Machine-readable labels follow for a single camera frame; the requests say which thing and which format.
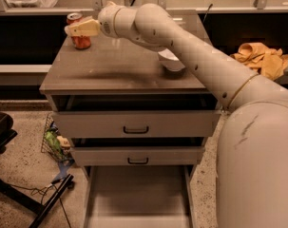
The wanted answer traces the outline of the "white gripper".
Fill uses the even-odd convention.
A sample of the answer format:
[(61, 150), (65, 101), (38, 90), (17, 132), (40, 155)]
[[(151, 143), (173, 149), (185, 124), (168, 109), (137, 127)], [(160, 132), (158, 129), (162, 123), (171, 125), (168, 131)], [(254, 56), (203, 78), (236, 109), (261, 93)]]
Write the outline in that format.
[(101, 31), (105, 36), (117, 38), (115, 31), (115, 17), (123, 6), (109, 2), (98, 14), (98, 21), (93, 18), (81, 20), (65, 26), (65, 33), (70, 37), (75, 36), (97, 36)]

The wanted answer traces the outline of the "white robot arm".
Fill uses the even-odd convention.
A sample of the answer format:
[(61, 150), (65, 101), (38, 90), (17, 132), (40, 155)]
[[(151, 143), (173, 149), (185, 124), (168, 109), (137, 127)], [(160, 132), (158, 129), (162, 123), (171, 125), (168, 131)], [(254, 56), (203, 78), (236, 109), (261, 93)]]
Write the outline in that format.
[(65, 28), (167, 48), (229, 111), (217, 154), (219, 228), (288, 228), (288, 90), (187, 32), (156, 4), (110, 3)]

